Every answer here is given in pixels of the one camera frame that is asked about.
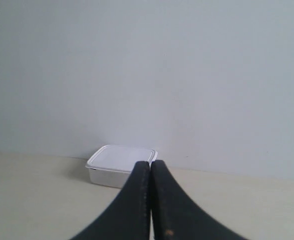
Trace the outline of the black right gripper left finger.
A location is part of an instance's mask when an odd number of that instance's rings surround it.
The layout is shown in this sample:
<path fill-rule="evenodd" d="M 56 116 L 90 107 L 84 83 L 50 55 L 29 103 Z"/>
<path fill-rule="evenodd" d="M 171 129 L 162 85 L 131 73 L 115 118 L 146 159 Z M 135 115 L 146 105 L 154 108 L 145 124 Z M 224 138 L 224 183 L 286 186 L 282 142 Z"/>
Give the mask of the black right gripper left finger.
<path fill-rule="evenodd" d="M 74 240 L 148 240 L 150 165 L 138 161 L 111 204 Z"/>

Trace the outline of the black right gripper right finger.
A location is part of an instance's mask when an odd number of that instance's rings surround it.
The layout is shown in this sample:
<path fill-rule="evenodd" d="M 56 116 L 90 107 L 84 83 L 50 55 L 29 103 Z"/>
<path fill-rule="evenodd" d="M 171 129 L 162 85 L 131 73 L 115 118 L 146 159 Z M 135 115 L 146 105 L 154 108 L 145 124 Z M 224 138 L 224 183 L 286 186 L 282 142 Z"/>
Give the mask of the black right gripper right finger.
<path fill-rule="evenodd" d="M 244 240 L 199 207 L 165 162 L 151 164 L 150 200 L 156 240 Z"/>

